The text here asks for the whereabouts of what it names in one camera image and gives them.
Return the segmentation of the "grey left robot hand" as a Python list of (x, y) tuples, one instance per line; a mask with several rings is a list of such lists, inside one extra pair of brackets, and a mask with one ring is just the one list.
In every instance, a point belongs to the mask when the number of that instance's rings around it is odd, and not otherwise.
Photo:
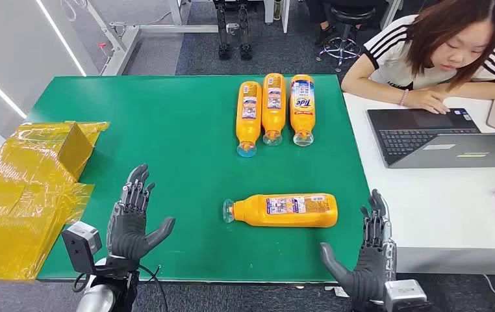
[(128, 272), (138, 270), (140, 260), (172, 232), (175, 219), (166, 217), (161, 225), (146, 232), (147, 206), (155, 183), (149, 177), (146, 163), (135, 167), (112, 208), (107, 226), (107, 265), (116, 265)]

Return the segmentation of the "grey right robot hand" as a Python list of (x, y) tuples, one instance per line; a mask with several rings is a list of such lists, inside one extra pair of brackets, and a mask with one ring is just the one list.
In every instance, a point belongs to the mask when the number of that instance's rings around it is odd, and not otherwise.
[(362, 242), (355, 268), (338, 262), (330, 244), (320, 243), (320, 259), (351, 299), (352, 311), (381, 311), (385, 283), (396, 279), (396, 243), (386, 201), (377, 189), (368, 198), (370, 208), (361, 207)]

